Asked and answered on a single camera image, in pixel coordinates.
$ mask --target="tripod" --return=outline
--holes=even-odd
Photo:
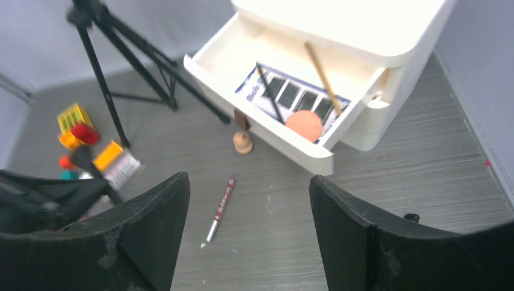
[[[103,3],[99,0],[72,1],[73,7],[67,13],[66,19],[77,28],[123,147],[130,148],[130,143],[123,131],[123,126],[119,120],[112,97],[166,104],[171,110],[176,111],[178,109],[178,104],[175,99],[176,82],[179,82],[187,91],[217,115],[221,122],[224,124],[230,123],[230,118],[227,115],[217,109],[200,92],[198,92],[197,89],[191,86],[183,77],[180,76],[179,73],[177,73],[176,69],[178,65],[175,61],[166,57],[165,54],[148,43],[130,27],[126,26],[118,18],[114,17]],[[107,37],[107,39],[119,50],[125,59],[128,60],[146,83],[148,83],[148,85],[157,93],[160,99],[149,99],[125,93],[111,92],[109,90],[102,68],[100,68],[100,63],[96,57],[93,44],[91,43],[91,39],[87,33],[87,29],[91,28],[93,23],[100,28],[105,37]],[[147,55],[155,63],[165,81],[167,80],[163,71],[169,74],[170,80],[169,82],[166,82],[166,87],[168,89],[167,92],[129,50],[118,34],[125,37],[126,40],[130,41],[135,47]]]

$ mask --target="red and white marker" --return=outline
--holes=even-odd
[[[232,195],[232,191],[234,190],[234,185],[236,184],[236,176],[232,175],[229,178],[227,183],[227,187],[225,188],[225,193],[221,197],[221,201],[219,202],[218,209],[216,209],[216,214],[214,214],[214,219],[212,221],[212,225],[209,230],[209,234],[207,235],[207,242],[210,243],[214,240],[214,236],[216,235],[216,231],[218,230],[219,224],[221,223],[221,218],[223,217],[223,213],[225,212],[225,208],[227,208],[227,204],[229,203],[230,196]]]

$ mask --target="cabinet top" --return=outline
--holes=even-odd
[[[455,0],[232,0],[243,17],[391,67]]]

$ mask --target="teal block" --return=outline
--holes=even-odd
[[[64,171],[61,173],[61,179],[63,180],[77,180],[79,175],[73,171]]]

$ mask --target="drawer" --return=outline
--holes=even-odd
[[[313,44],[334,92],[350,101],[317,143],[299,136],[235,93],[257,61],[322,88],[304,41],[236,13],[197,54],[184,58],[184,67],[212,103],[232,117],[234,109],[243,112],[255,135],[308,171],[331,175],[330,150],[371,101],[385,68]]]

